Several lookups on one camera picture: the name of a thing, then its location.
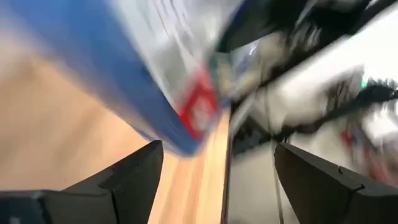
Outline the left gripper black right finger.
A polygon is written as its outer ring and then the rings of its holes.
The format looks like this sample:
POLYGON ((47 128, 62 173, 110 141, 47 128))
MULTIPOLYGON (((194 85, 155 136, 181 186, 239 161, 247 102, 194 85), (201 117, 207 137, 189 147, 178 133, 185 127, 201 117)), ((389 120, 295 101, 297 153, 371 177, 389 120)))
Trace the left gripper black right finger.
POLYGON ((285 142, 274 158, 300 224, 398 224, 398 189, 285 142))

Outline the blue translucent first aid box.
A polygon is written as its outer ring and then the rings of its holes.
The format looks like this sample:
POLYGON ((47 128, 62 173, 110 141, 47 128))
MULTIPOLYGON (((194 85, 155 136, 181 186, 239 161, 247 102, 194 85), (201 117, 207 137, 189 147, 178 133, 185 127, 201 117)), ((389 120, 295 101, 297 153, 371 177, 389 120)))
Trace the blue translucent first aid box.
POLYGON ((205 145, 173 110, 107 0, 3 0, 75 79, 135 131, 182 156, 205 145))

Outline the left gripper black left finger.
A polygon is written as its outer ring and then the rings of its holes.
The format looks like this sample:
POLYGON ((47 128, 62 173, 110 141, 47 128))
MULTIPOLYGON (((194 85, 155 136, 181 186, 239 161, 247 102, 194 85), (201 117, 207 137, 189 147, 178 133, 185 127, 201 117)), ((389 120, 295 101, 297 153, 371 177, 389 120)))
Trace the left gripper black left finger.
POLYGON ((163 160, 156 140, 65 190, 0 191, 0 224, 147 224, 163 160))

